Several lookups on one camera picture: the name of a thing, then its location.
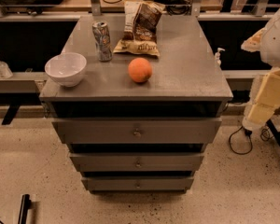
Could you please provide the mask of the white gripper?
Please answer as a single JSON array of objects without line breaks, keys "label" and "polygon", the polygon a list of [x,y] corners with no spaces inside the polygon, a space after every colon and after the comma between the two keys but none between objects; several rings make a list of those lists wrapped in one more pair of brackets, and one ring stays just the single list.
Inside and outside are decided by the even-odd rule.
[{"label": "white gripper", "polygon": [[[261,39],[265,29],[259,29],[243,42],[241,49],[248,52],[260,51]],[[259,129],[272,117],[275,106],[280,106],[280,68],[271,70],[261,82],[256,104],[245,107],[242,125],[246,129]]]}]

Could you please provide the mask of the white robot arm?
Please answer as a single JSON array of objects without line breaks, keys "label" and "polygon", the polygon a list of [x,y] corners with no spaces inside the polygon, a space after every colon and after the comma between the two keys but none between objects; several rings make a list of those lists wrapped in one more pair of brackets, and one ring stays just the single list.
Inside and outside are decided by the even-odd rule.
[{"label": "white robot arm", "polygon": [[242,125],[253,131],[264,126],[280,107],[280,8],[241,49],[258,51],[261,60],[272,67],[264,76],[257,75],[252,83]]}]

